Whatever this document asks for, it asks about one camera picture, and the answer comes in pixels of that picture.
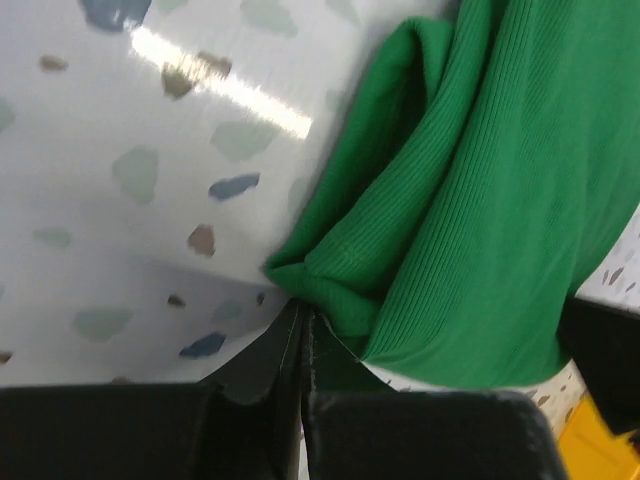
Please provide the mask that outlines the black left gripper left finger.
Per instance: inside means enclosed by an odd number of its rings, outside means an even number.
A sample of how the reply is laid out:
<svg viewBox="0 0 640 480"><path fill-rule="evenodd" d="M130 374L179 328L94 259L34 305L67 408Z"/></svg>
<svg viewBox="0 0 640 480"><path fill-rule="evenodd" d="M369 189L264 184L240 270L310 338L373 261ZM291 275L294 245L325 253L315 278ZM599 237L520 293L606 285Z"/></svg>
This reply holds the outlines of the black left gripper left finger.
<svg viewBox="0 0 640 480"><path fill-rule="evenodd" d="M5 388L5 479L294 479L303 308L195 383Z"/></svg>

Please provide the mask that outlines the green tank top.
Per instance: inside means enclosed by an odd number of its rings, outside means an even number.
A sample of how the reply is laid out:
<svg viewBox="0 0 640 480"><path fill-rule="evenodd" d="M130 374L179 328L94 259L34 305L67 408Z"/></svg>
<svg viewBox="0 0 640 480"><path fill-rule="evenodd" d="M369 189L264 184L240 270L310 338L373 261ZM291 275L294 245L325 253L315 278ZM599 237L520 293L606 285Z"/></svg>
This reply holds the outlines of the green tank top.
<svg viewBox="0 0 640 480"><path fill-rule="evenodd" d="M369 364L527 386L638 203L638 3L465 1L384 42L265 271Z"/></svg>

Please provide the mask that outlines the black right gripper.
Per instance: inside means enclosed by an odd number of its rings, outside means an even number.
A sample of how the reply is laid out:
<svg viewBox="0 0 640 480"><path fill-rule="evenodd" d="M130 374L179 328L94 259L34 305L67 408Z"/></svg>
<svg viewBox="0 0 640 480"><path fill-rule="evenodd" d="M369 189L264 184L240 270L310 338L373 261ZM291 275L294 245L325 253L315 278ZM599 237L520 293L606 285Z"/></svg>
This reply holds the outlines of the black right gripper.
<svg viewBox="0 0 640 480"><path fill-rule="evenodd" d="M571 297L563 306L558 338L609 430L615 435L638 430L639 314Z"/></svg>

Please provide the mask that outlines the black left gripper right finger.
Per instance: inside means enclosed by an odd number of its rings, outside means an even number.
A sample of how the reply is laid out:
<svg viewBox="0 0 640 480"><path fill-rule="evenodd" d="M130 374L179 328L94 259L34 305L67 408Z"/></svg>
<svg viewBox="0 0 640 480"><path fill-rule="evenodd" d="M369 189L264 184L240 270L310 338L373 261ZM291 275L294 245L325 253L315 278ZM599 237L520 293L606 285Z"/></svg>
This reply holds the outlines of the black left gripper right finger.
<svg viewBox="0 0 640 480"><path fill-rule="evenodd" d="M400 392L315 315L304 328L302 420L313 479L564 479L550 427L523 394Z"/></svg>

